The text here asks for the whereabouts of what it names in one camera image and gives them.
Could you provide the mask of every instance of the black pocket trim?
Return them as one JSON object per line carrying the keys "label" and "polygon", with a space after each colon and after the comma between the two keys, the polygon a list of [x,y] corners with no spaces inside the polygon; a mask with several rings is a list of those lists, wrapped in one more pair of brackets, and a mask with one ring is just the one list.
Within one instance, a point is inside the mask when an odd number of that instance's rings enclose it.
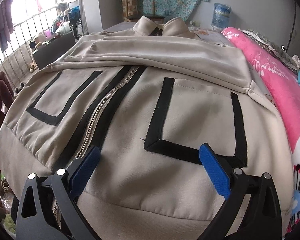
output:
{"label": "black pocket trim", "polygon": [[111,91],[116,85],[120,83],[120,81],[126,76],[126,74],[131,69],[131,66],[124,66],[116,76],[110,81],[107,87],[97,96],[97,98],[93,101],[93,103],[89,106],[87,111],[84,113],[83,117],[81,118],[77,128],[75,129],[74,133],[72,134],[69,142],[67,143],[66,147],[60,154],[60,157],[55,162],[52,168],[52,173],[55,173],[58,169],[64,168],[67,163],[69,162],[70,158],[74,155],[75,151],[79,147],[81,139],[84,135],[88,122],[90,120],[91,115],[93,114],[94,109],[100,103],[100,101],[105,97],[109,91]]}
{"label": "black pocket trim", "polygon": [[35,99],[35,101],[32,102],[31,105],[26,109],[29,114],[31,114],[33,117],[39,119],[42,122],[45,122],[50,125],[57,125],[61,122],[62,118],[66,115],[66,113],[69,111],[71,105],[73,104],[74,100],[80,95],[80,93],[92,83],[101,73],[102,71],[94,71],[89,78],[80,86],[77,88],[77,90],[70,96],[68,101],[66,102],[66,105],[58,114],[57,116],[49,115],[43,111],[40,111],[35,108],[35,105],[38,103],[40,98],[44,95],[44,93],[48,90],[48,88],[60,77],[62,71],[60,71],[54,79],[52,79],[49,84],[42,90],[40,95]]}
{"label": "black pocket trim", "polygon": [[110,123],[112,121],[112,118],[117,111],[119,105],[121,104],[124,97],[127,95],[127,93],[131,90],[131,88],[136,84],[136,82],[139,80],[140,76],[143,74],[143,72],[146,70],[146,67],[141,66],[138,68],[138,70],[135,72],[133,77],[129,80],[127,84],[125,84],[123,87],[121,87],[110,99],[109,103],[103,110],[98,124],[96,125],[96,128],[94,130],[91,144],[94,146],[97,146],[100,150],[102,149],[103,143],[105,141]]}
{"label": "black pocket trim", "polygon": [[[144,149],[178,160],[202,165],[199,159],[199,150],[162,139],[162,130],[169,109],[173,85],[173,78],[164,78],[162,90],[146,135]],[[236,93],[231,92],[231,101],[234,111],[235,153],[234,156],[223,156],[223,158],[225,158],[232,167],[243,168],[247,166],[247,141],[242,110]]]}

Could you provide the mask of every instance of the gray wall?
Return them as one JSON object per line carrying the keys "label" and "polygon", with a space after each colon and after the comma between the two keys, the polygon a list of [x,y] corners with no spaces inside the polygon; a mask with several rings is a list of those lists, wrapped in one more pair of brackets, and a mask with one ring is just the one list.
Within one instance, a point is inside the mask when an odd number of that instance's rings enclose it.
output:
{"label": "gray wall", "polygon": [[[215,2],[231,6],[230,26],[256,30],[278,46],[287,47],[293,24],[294,0],[210,0],[210,2],[201,2],[189,20],[200,21],[203,27],[210,26]],[[297,54],[300,58],[299,7],[288,53],[291,56]]]}
{"label": "gray wall", "polygon": [[89,33],[123,21],[121,0],[83,0],[83,4]]}

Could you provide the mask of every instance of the metal zipper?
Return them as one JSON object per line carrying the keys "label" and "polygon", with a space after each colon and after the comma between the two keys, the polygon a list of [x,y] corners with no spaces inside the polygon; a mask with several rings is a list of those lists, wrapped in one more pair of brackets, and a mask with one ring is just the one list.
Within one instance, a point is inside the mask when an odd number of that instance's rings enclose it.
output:
{"label": "metal zipper", "polygon": [[[85,136],[83,137],[81,143],[80,143],[80,147],[78,147],[78,150],[76,151],[74,157],[71,159],[71,161],[68,163],[68,165],[66,166],[66,169],[71,165],[71,163],[73,162],[73,160],[81,158],[82,156],[84,156],[84,154],[86,153],[88,146],[91,142],[92,139],[92,134],[96,128],[96,125],[98,123],[98,120],[103,112],[103,110],[105,109],[106,105],[108,104],[108,102],[110,101],[110,99],[112,98],[112,96],[120,89],[122,88],[124,85],[126,85],[131,78],[133,77],[133,75],[136,73],[136,71],[138,70],[139,67],[133,67],[125,76],[125,78],[122,79],[122,81],[116,85],[113,89],[111,89],[105,96],[104,98],[100,101],[100,103],[97,105],[96,109],[94,110],[90,121],[89,121],[89,125],[86,128],[86,132],[85,132]],[[61,213],[60,213],[60,209],[58,206],[57,201],[55,200],[55,198],[52,201],[52,212],[60,226],[60,221],[61,221]]]}

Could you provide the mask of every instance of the metal screw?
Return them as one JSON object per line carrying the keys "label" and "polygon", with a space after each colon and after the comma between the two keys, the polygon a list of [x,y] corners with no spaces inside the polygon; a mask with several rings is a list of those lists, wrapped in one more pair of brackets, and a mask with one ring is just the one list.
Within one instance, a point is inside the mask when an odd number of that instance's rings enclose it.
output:
{"label": "metal screw", "polygon": [[28,176],[28,179],[34,179],[35,178],[35,174],[34,173],[30,173]]}
{"label": "metal screw", "polygon": [[263,176],[265,176],[266,179],[271,179],[271,175],[267,172]]}
{"label": "metal screw", "polygon": [[242,174],[242,170],[239,169],[239,168],[235,168],[234,169],[234,174],[241,175]]}
{"label": "metal screw", "polygon": [[62,175],[65,174],[65,173],[66,173],[66,170],[65,170],[65,169],[60,169],[60,170],[57,171],[57,174],[58,174],[59,176],[62,176]]}

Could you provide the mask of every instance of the zipper teeth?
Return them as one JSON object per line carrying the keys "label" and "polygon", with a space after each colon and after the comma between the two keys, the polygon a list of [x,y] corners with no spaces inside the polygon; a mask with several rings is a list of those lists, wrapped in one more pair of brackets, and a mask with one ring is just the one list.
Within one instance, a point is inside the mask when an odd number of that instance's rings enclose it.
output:
{"label": "zipper teeth", "polygon": [[[101,102],[97,105],[97,108],[94,110],[93,115],[90,118],[89,126],[87,128],[87,131],[86,131],[83,143],[82,143],[82,145],[80,147],[80,150],[75,155],[75,157],[70,161],[70,163],[67,165],[66,169],[71,165],[71,163],[75,159],[79,159],[79,158],[81,158],[85,154],[85,151],[87,150],[87,145],[88,145],[88,143],[90,141],[90,138],[91,138],[92,128],[94,127],[94,124],[95,124],[94,122],[97,119],[98,115],[102,113],[102,112],[100,112],[100,110],[107,103],[107,101],[114,95],[114,93],[116,93],[120,88],[122,88],[125,84],[127,84],[130,81],[130,79],[136,73],[137,70],[138,70],[138,67],[133,67],[133,69],[130,70],[130,72],[126,76],[126,78],[120,84],[118,84],[114,88],[112,88],[105,95],[105,97],[101,100]],[[57,201],[55,199],[53,200],[52,212],[53,212],[54,216],[56,217],[57,222],[59,223],[59,221],[60,221],[60,219],[59,219],[60,218],[60,209],[59,209],[58,203],[57,203]]]}

